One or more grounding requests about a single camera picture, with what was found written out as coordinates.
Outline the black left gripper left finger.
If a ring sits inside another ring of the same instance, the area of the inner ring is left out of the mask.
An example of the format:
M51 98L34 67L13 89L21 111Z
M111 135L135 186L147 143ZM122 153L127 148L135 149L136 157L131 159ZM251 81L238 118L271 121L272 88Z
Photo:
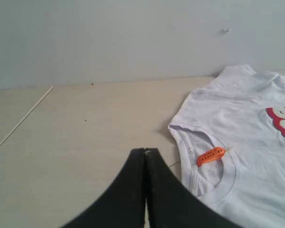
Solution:
M143 228L145 149L133 149L105 192L65 228Z

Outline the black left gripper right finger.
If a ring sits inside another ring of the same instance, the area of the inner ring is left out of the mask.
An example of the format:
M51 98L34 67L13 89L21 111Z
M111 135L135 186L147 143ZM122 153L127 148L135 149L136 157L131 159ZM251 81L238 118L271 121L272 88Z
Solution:
M145 151L148 221L151 228L234 228L235 223L194 197L156 148Z

